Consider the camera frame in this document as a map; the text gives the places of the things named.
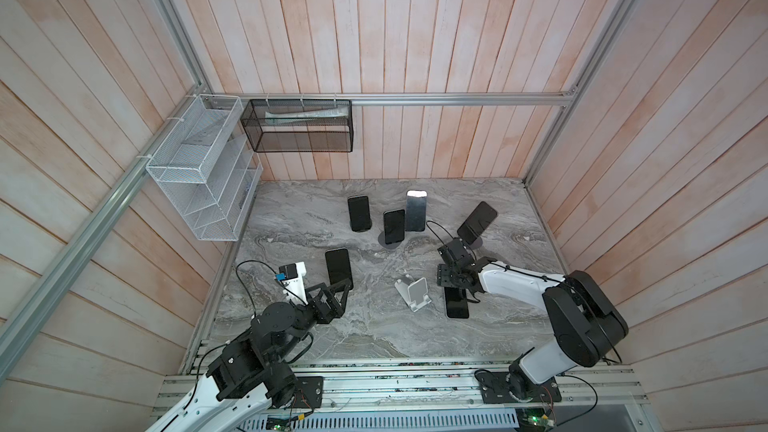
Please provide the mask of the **white phone stand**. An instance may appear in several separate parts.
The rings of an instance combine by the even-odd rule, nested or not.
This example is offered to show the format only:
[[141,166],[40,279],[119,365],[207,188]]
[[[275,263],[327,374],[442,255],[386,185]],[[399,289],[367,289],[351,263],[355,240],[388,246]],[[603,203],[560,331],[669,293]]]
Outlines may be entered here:
[[395,289],[412,312],[418,312],[432,303],[425,277],[416,279],[406,274],[395,282]]

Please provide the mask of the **purple phone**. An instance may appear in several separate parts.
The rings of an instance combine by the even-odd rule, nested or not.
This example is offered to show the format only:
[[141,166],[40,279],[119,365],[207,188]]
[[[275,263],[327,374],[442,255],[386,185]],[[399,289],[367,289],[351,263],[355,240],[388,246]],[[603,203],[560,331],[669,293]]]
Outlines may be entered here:
[[467,245],[473,245],[498,217],[495,208],[481,201],[457,230],[458,237]]

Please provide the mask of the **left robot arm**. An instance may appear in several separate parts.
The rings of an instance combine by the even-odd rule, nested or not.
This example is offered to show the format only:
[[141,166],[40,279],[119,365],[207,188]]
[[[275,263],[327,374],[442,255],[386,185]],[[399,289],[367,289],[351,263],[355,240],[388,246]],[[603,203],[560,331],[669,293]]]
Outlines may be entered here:
[[324,283],[306,290],[297,304],[275,302],[225,344],[192,390],[151,431],[232,431],[270,408],[307,407],[288,355],[315,325],[329,324],[346,311],[351,282]]

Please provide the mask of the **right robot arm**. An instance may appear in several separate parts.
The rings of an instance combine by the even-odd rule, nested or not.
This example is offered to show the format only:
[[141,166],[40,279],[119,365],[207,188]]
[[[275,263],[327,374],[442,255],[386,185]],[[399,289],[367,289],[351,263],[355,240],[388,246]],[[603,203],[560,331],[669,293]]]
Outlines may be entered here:
[[476,257],[458,238],[438,248],[438,285],[460,292],[512,298],[546,311],[553,338],[519,356],[502,375],[499,390],[517,402],[537,400],[542,385],[577,366],[592,367],[624,339],[629,327],[595,280],[513,267]]

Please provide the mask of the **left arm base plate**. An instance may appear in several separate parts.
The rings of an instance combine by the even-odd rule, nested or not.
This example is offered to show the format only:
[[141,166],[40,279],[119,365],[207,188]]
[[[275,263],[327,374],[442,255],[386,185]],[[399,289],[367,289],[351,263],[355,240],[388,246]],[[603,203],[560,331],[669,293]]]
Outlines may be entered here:
[[319,375],[296,377],[288,386],[283,408],[317,409],[321,407],[325,379]]

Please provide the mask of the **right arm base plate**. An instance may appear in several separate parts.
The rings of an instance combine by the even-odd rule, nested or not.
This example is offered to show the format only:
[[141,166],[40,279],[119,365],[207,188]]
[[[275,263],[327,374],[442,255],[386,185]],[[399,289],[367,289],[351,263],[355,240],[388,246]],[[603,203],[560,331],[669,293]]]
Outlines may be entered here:
[[473,374],[484,404],[561,402],[560,387],[554,377],[535,384],[520,373],[478,369]]

